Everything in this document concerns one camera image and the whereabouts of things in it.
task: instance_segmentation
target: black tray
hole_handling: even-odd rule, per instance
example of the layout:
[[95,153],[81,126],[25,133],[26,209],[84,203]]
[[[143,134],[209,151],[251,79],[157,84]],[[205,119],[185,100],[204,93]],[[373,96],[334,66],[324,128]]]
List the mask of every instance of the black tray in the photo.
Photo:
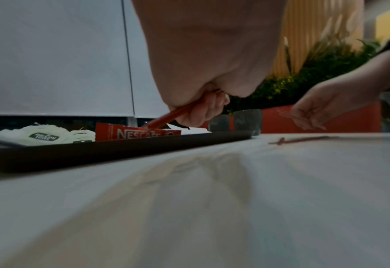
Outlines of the black tray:
[[216,132],[0,149],[0,172],[22,173],[128,159],[247,140],[252,131]]

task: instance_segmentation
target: white table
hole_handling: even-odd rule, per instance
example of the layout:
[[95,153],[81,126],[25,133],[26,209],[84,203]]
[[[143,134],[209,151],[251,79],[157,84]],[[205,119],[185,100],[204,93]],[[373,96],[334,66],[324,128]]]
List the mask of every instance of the white table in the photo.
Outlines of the white table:
[[137,171],[182,156],[220,153],[240,156],[257,196],[248,218],[253,230],[265,234],[261,241],[249,240],[250,267],[390,267],[390,134],[268,145],[282,136],[302,135],[263,135],[70,170],[0,175],[0,261]]

